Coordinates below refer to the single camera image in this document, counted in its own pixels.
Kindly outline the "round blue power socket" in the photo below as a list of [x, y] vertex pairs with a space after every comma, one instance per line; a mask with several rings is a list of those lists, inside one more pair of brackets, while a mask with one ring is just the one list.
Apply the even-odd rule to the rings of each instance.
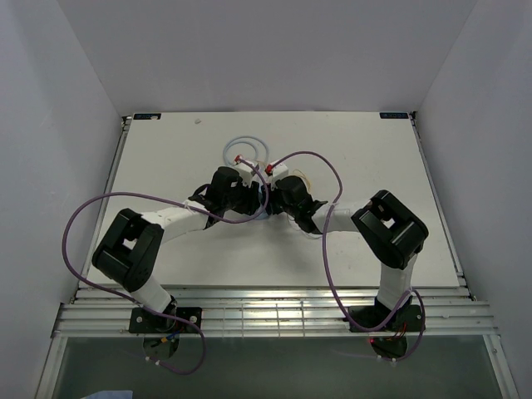
[[258, 200], [259, 200], [259, 207], [255, 212], [256, 214], [255, 220], [267, 219], [269, 217], [269, 214], [268, 214], [269, 192], [268, 192], [267, 185], [260, 185], [258, 187]]

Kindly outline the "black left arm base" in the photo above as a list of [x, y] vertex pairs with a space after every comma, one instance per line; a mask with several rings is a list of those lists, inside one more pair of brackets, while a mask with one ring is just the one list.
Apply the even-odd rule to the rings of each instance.
[[128, 333], [142, 336], [142, 348], [150, 360], [167, 361], [177, 352], [180, 338], [195, 333], [187, 323], [163, 318], [142, 308], [131, 311]]

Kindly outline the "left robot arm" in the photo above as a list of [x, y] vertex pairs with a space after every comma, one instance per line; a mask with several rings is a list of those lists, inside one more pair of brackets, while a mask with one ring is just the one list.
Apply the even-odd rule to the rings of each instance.
[[196, 190], [183, 204], [151, 212], [121, 210], [92, 255], [91, 263], [118, 283], [134, 301], [149, 308], [148, 323], [158, 332], [175, 325], [173, 298], [153, 275], [160, 246], [182, 235], [212, 227], [233, 211], [257, 216], [261, 209], [258, 165], [241, 161], [220, 166], [206, 188]]

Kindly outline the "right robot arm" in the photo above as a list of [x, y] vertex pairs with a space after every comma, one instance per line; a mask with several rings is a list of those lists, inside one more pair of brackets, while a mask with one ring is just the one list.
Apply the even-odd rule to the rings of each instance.
[[375, 310], [377, 324], [394, 330], [406, 319], [403, 306], [411, 287], [413, 265], [429, 230], [395, 195], [378, 191], [367, 204], [330, 205], [314, 199], [303, 180], [294, 175], [268, 185], [269, 214], [285, 213], [305, 233], [359, 233], [381, 262]]

